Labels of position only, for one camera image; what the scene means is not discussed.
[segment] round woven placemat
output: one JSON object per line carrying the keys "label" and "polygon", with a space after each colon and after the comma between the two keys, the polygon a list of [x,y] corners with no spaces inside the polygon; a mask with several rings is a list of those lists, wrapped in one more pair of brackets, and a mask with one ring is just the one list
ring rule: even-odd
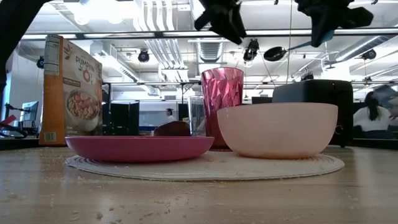
{"label": "round woven placemat", "polygon": [[196,159],[175,162],[118,164],[93,161],[80,156],[66,165],[95,174],[145,180],[259,180],[308,177],[337,171],[344,162],[319,154],[297,160],[252,159],[234,152],[207,152]]}

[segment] pink plate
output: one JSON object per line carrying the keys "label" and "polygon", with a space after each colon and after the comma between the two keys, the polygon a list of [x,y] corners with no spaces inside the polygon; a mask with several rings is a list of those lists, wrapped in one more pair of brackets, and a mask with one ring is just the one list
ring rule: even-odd
{"label": "pink plate", "polygon": [[68,147],[87,159],[109,162],[159,162],[202,155],[213,137],[77,136],[65,138]]}

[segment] cereal bowl image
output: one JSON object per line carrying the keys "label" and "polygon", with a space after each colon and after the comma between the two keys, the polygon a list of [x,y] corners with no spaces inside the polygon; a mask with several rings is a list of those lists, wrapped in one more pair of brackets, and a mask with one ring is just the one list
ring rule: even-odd
{"label": "cereal bowl image", "polygon": [[100,105],[95,96],[83,90],[73,90],[66,98],[65,107],[80,130],[92,131],[97,126]]}

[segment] black hair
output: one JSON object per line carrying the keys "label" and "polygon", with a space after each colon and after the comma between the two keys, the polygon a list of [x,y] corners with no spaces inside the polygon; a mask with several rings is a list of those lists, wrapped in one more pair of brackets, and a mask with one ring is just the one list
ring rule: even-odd
{"label": "black hair", "polygon": [[167,108],[166,111],[170,112],[170,115],[173,115],[173,109]]}
{"label": "black hair", "polygon": [[374,92],[369,92],[365,97],[365,105],[369,108],[369,119],[374,121],[380,116],[379,114],[379,101],[374,97]]}

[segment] cereal box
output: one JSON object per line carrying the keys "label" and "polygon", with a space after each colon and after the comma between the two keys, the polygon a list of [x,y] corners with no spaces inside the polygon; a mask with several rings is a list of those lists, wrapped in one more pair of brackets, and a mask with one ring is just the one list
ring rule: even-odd
{"label": "cereal box", "polygon": [[102,64],[69,40],[48,35],[44,56],[41,145],[102,134]]}

